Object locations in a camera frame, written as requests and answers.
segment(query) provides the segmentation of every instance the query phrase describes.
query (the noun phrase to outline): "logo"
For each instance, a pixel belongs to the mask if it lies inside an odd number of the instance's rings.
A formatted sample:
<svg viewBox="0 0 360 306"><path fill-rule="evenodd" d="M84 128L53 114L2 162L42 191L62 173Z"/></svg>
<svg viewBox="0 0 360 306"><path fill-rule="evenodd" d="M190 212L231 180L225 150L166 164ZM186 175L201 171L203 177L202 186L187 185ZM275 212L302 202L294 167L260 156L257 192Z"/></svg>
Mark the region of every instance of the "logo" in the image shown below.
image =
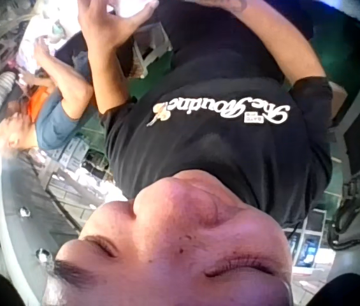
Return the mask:
<svg viewBox="0 0 360 306"><path fill-rule="evenodd" d="M251 105L252 108L261 110L261 112L246 112L247 104ZM266 100L254 98L243 98L239 101L216 101L210 98L175 98L170 102L154 105L153 112L156 115L148 126L158 120L168 120L173 110L186 112L187 115L199 110L210 110L220 114L225 119L234 119L244 115L244 123L247 124L264 124L265 120L273 124L281 124L288 119L290 109L289 105L276 106Z"/></svg>

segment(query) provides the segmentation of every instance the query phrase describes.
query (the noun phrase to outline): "hair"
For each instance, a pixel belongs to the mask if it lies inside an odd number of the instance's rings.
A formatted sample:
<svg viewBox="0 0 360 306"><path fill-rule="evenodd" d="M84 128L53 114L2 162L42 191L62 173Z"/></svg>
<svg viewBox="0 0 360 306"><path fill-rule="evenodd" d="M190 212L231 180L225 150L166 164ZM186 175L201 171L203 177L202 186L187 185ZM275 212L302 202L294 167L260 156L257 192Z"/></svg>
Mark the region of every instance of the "hair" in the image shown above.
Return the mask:
<svg viewBox="0 0 360 306"><path fill-rule="evenodd" d="M95 276L92 272L62 260L55 260L54 265L48 271L48 274L77 289L85 289L89 286L93 286L95 283Z"/></svg>
<svg viewBox="0 0 360 306"><path fill-rule="evenodd" d="M20 151L8 145L8 139L4 133L0 133L0 156L4 159L15 159Z"/></svg>

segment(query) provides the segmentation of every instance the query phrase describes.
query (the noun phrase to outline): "wrist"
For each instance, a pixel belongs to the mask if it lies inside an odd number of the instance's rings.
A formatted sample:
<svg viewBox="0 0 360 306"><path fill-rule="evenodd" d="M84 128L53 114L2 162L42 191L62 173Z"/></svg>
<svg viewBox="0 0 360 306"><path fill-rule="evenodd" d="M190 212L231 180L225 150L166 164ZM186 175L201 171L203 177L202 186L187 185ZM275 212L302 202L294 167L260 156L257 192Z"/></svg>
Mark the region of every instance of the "wrist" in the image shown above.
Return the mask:
<svg viewBox="0 0 360 306"><path fill-rule="evenodd" d="M109 63L111 59L115 56L116 48L112 48L109 50L102 50L100 48L89 48L88 51L88 60L91 65L104 66L105 64Z"/></svg>

